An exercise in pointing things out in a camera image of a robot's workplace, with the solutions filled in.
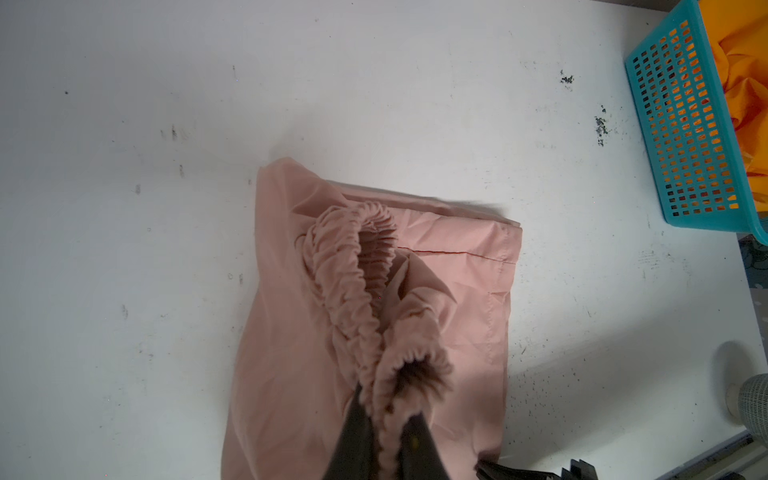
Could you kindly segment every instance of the gray mesh object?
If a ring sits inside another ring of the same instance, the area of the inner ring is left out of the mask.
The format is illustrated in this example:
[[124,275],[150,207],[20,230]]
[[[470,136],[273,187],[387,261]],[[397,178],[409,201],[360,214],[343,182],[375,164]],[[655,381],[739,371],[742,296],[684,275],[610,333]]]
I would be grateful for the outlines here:
[[741,386],[739,416],[754,437],[768,442],[768,373],[755,375]]

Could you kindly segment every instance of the orange clothing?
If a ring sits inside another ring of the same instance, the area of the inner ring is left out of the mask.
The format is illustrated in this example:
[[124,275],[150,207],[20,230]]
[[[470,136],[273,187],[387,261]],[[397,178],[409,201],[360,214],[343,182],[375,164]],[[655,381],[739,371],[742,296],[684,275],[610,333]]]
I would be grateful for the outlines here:
[[755,205],[768,211],[768,1],[700,0],[699,7]]

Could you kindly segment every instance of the white table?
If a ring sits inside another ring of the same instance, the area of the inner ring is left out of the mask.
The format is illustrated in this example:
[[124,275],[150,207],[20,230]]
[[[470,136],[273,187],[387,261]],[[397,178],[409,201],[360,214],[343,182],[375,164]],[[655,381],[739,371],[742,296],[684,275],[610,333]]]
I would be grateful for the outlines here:
[[736,239],[665,224],[622,64],[662,17],[0,3],[0,478],[217,478],[252,180],[285,155],[521,222],[502,463],[645,480],[737,434],[713,356],[766,367]]

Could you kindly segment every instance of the teal plastic basket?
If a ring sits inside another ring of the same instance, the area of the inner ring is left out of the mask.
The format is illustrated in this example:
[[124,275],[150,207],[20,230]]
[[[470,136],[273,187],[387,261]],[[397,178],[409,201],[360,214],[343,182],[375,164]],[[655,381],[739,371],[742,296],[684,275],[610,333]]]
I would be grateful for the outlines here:
[[666,221],[768,245],[697,0],[683,0],[624,65]]

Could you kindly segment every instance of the pink garment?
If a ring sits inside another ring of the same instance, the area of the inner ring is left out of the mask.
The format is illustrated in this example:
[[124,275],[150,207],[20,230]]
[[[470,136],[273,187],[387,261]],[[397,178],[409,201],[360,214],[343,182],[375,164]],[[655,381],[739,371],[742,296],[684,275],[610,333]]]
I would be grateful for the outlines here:
[[502,440],[519,225],[332,185],[291,159],[259,172],[256,219],[222,479],[321,478],[358,382],[380,479],[419,412],[451,478],[474,478]]

